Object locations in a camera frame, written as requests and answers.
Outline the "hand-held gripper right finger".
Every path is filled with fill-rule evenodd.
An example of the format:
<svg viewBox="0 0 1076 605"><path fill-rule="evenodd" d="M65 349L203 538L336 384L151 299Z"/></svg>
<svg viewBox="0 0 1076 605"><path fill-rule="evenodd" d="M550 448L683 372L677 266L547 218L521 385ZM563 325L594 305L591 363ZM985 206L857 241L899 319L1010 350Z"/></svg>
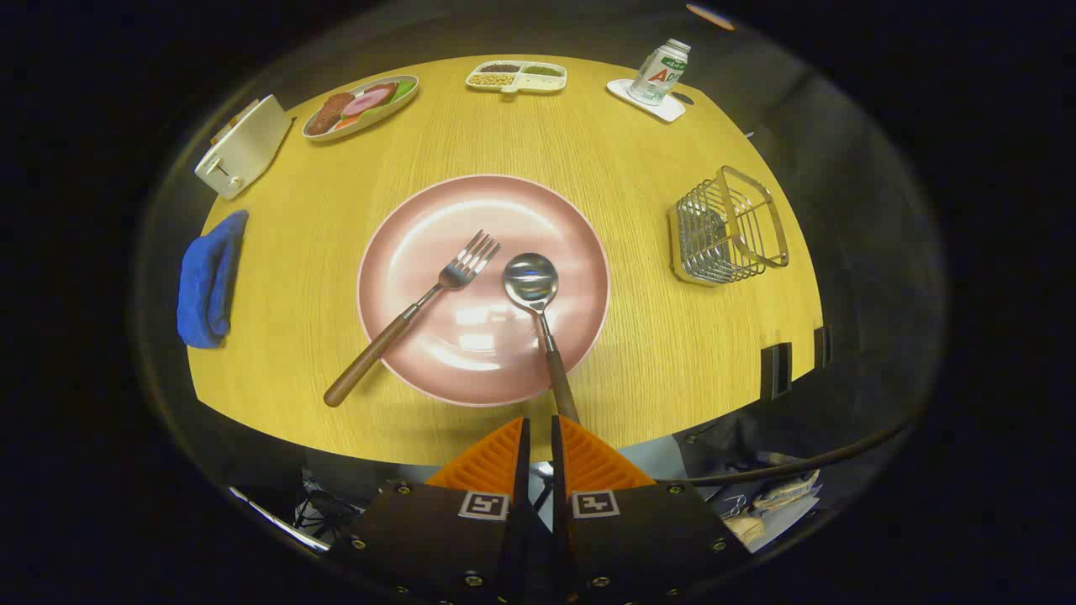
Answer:
<svg viewBox="0 0 1076 605"><path fill-rule="evenodd" d="M651 479L568 417L551 444L551 567L567 604L689 604L751 559L691 483Z"/></svg>

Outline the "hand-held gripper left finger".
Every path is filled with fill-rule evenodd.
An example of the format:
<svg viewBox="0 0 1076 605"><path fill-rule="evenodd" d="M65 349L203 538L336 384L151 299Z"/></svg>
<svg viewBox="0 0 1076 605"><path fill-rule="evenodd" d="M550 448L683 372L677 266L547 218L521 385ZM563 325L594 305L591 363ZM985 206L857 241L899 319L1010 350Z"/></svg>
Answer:
<svg viewBox="0 0 1076 605"><path fill-rule="evenodd" d="M423 481L384 483L328 550L388 604L519 604L525 585L530 422L514 418Z"/></svg>

